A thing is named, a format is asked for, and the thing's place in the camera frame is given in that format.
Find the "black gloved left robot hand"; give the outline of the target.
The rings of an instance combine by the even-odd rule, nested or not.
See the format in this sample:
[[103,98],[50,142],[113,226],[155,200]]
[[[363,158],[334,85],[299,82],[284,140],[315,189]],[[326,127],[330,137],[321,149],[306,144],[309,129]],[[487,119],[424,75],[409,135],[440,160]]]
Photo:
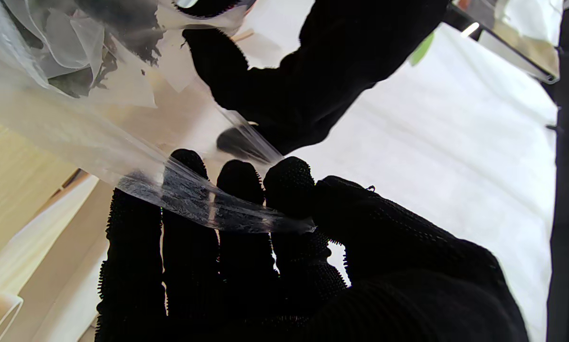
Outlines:
[[299,48],[276,68],[250,67],[217,28],[182,36],[213,99],[256,123],[282,155],[321,143],[367,89],[389,78],[443,21],[448,0],[316,0]]

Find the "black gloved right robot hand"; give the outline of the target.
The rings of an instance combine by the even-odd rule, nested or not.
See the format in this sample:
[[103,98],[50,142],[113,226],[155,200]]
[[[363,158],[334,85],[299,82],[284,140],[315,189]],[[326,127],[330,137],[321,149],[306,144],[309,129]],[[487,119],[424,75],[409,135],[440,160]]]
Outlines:
[[314,232],[216,232],[115,189],[96,342],[527,342],[496,257],[288,157],[217,187]]

